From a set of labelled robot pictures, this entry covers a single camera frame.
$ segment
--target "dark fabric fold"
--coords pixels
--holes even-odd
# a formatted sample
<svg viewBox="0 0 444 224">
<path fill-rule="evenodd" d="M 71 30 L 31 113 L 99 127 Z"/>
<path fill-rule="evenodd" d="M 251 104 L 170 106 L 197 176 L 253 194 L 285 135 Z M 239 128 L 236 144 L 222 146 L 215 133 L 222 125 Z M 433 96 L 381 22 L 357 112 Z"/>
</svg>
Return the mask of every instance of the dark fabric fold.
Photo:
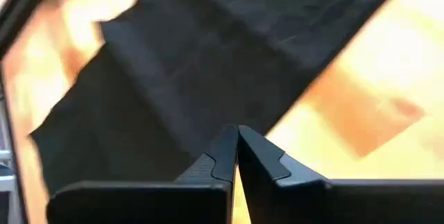
<svg viewBox="0 0 444 224">
<path fill-rule="evenodd" d="M 227 123 L 266 134 L 381 2 L 138 0 L 33 133 L 50 191 L 173 178 Z"/>
</svg>

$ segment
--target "black fabric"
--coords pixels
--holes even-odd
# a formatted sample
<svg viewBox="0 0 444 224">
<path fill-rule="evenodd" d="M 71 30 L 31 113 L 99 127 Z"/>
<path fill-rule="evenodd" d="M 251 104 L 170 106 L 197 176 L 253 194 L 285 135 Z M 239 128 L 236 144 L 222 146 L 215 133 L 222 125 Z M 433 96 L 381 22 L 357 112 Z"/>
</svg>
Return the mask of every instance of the black fabric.
<svg viewBox="0 0 444 224">
<path fill-rule="evenodd" d="M 153 165 L 165 155 L 172 176 L 227 123 L 265 134 L 381 2 L 139 0 L 102 23 L 106 46 L 33 134 L 50 191 L 82 178 L 150 179 L 167 173 Z M 170 155 L 183 150 L 185 162 Z"/>
</svg>

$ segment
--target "black cloth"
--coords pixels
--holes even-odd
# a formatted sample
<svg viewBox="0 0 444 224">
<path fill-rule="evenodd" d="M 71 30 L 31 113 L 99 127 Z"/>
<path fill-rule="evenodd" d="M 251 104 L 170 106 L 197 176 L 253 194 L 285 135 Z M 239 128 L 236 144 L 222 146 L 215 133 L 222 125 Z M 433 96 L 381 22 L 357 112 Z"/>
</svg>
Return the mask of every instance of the black cloth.
<svg viewBox="0 0 444 224">
<path fill-rule="evenodd" d="M 50 192 L 173 178 L 227 123 L 265 134 L 383 1 L 138 0 L 33 133 Z"/>
</svg>

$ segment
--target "wooden surface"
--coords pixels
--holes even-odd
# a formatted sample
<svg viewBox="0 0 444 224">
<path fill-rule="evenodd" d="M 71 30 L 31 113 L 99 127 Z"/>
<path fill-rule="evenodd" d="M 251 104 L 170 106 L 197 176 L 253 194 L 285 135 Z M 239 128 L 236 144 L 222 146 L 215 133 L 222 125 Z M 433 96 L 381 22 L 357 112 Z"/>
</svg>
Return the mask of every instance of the wooden surface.
<svg viewBox="0 0 444 224">
<path fill-rule="evenodd" d="M 133 1 L 47 1 L 4 60 L 31 223 L 47 194 L 28 133 L 102 45 L 92 22 Z M 388 0 L 267 137 L 329 178 L 443 178 L 441 4 Z M 233 223 L 249 223 L 239 176 L 234 197 Z"/>
</svg>

